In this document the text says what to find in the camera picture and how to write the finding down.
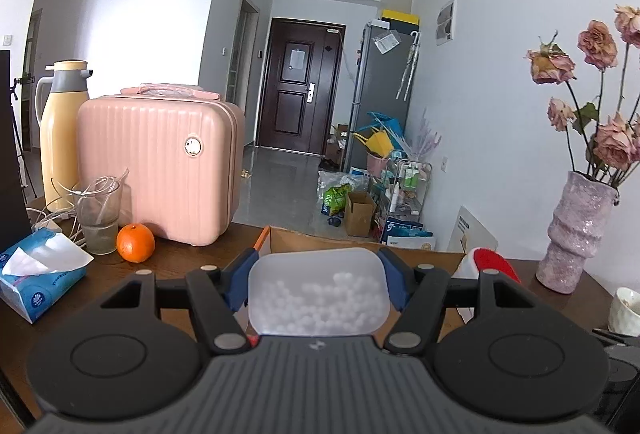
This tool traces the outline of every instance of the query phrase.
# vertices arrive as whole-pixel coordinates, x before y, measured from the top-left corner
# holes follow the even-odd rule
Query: green leaf
[[[578,111],[574,112],[575,121],[572,127],[578,132],[582,132],[591,121],[596,121],[598,119],[598,109],[596,106],[590,101],[584,107],[580,108],[580,114],[578,115]]]

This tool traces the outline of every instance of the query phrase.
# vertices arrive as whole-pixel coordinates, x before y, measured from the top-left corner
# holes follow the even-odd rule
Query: doorway
[[[246,108],[246,94],[249,90],[249,75],[251,74],[255,35],[258,30],[258,16],[258,10],[247,0],[241,1],[229,74],[226,79],[225,100],[238,105],[242,112]]]
[[[27,31],[27,42],[24,48],[24,63],[22,64],[22,99],[20,100],[20,120],[22,122],[22,148],[31,151],[31,118],[33,94],[35,89],[35,68],[36,68],[36,45],[38,43],[38,30],[40,29],[40,18],[42,10],[39,9],[31,14],[29,29]]]
[[[344,31],[321,22],[272,20],[259,146],[324,153]]]

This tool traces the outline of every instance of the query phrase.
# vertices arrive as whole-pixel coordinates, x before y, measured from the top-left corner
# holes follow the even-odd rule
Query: suitcase handle
[[[120,90],[120,94],[146,94],[148,96],[198,98],[211,101],[220,99],[220,94],[216,92],[201,90],[194,85],[181,85],[177,83],[143,83],[138,87],[123,88]]]

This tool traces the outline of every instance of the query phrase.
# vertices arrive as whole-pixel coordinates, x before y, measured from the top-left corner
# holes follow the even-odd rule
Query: white ceramic cup
[[[640,293],[618,288],[609,310],[609,331],[640,336]]]

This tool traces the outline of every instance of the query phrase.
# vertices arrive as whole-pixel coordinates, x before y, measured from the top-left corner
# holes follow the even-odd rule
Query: tissue package logo
[[[31,306],[33,306],[34,308],[38,308],[42,304],[44,304],[45,300],[46,299],[44,298],[44,293],[38,291],[37,293],[33,294],[33,297],[31,297]]]

